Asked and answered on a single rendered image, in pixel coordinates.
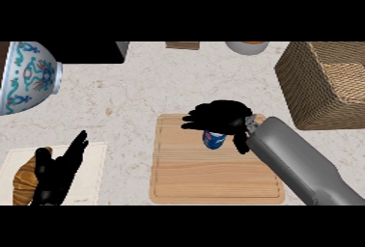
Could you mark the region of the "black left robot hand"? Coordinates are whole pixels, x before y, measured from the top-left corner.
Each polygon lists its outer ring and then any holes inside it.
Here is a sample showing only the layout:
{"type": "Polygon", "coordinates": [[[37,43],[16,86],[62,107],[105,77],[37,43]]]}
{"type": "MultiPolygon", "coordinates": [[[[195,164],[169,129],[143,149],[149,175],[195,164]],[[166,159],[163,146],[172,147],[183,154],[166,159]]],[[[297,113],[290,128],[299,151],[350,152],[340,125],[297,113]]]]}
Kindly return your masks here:
{"type": "Polygon", "coordinates": [[[64,155],[56,159],[52,158],[46,148],[36,150],[34,175],[37,177],[37,187],[30,203],[33,206],[59,206],[62,204],[83,163],[87,146],[87,132],[81,131],[64,155]]]}

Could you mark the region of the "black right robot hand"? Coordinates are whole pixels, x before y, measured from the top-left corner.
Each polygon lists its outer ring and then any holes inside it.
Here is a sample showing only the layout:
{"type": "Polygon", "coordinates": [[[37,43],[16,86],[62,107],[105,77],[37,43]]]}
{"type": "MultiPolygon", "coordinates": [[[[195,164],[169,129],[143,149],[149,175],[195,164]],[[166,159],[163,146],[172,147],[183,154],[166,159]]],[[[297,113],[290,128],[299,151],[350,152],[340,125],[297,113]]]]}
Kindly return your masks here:
{"type": "Polygon", "coordinates": [[[182,129],[206,130],[232,135],[232,142],[241,154],[250,151],[247,146],[245,119],[253,116],[253,111],[244,103],[234,100],[214,100],[203,103],[188,112],[182,118],[182,129]]]}

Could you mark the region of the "blue can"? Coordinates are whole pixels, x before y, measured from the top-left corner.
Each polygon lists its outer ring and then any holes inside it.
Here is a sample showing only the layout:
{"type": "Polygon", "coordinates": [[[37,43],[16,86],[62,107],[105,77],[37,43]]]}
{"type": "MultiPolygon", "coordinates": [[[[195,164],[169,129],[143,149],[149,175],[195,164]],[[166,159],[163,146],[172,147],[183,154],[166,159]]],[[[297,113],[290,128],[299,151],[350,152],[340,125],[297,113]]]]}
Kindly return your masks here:
{"type": "Polygon", "coordinates": [[[210,150],[216,150],[222,147],[225,141],[225,134],[214,133],[208,130],[203,133],[203,143],[210,150]]]}

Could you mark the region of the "wooden cutting board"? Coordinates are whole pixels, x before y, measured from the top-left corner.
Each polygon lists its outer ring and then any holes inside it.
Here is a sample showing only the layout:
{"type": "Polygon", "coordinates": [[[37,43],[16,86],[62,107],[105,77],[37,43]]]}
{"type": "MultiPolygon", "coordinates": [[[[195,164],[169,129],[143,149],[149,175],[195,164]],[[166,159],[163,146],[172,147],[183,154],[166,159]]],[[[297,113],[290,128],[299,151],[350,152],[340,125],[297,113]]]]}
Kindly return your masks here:
{"type": "Polygon", "coordinates": [[[183,116],[157,119],[149,199],[157,204],[279,205],[282,181],[253,153],[232,140],[210,150],[203,133],[182,128],[183,116]]]}

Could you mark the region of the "brown wicker basket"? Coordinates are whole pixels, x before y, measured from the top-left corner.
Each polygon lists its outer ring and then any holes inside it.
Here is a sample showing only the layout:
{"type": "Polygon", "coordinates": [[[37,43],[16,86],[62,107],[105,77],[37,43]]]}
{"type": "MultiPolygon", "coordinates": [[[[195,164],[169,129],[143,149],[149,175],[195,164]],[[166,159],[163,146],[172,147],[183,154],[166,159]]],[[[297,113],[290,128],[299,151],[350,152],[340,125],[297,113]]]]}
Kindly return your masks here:
{"type": "Polygon", "coordinates": [[[365,41],[291,41],[275,74],[297,129],[365,128],[365,41]]]}

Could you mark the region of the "brown croissant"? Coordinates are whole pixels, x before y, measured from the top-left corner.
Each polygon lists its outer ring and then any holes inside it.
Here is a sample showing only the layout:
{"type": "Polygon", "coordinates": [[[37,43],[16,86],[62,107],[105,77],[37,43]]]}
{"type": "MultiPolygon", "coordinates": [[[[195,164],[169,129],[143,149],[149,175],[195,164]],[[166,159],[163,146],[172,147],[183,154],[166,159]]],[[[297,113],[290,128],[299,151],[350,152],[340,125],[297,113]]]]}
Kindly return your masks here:
{"type": "Polygon", "coordinates": [[[39,180],[34,174],[36,156],[21,165],[13,178],[13,205],[28,206],[33,200],[39,180]]]}

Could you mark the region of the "grey bowl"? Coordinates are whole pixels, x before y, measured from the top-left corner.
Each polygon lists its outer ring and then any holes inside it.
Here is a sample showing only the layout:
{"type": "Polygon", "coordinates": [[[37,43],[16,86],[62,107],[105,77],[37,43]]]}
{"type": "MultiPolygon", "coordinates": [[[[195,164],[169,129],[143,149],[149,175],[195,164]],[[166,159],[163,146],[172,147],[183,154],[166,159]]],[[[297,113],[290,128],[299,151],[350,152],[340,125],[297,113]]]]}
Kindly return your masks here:
{"type": "Polygon", "coordinates": [[[257,55],[265,51],[268,47],[268,41],[228,41],[225,44],[229,49],[241,55],[257,55]]]}

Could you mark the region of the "brown wooden block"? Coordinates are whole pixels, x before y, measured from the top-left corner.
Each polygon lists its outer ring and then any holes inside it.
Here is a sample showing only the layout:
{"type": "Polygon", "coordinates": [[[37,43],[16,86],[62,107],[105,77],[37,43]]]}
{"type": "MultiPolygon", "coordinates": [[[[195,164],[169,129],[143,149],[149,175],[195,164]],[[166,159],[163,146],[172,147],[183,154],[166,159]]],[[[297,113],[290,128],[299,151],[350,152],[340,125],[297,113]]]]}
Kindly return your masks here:
{"type": "Polygon", "coordinates": [[[198,41],[167,41],[166,47],[174,48],[174,49],[198,50],[200,42],[198,41]]]}

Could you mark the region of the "white patterned bowl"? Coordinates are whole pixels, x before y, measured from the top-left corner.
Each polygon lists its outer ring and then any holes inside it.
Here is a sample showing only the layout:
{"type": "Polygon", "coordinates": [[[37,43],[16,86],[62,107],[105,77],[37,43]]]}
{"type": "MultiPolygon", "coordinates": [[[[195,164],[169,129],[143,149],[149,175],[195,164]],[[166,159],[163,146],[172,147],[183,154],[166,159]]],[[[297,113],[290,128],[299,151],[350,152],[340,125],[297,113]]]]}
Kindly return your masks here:
{"type": "Polygon", "coordinates": [[[0,116],[37,106],[59,92],[62,63],[37,41],[0,41],[0,116]]]}

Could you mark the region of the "black appliance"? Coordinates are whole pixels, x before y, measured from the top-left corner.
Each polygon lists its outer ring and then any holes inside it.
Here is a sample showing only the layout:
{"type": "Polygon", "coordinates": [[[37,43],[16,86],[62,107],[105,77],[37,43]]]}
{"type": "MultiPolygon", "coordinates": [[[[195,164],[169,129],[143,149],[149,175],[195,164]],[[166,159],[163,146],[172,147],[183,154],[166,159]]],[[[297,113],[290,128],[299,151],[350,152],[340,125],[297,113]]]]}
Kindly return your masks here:
{"type": "Polygon", "coordinates": [[[64,64],[123,64],[129,44],[127,41],[41,41],[64,64]]]}

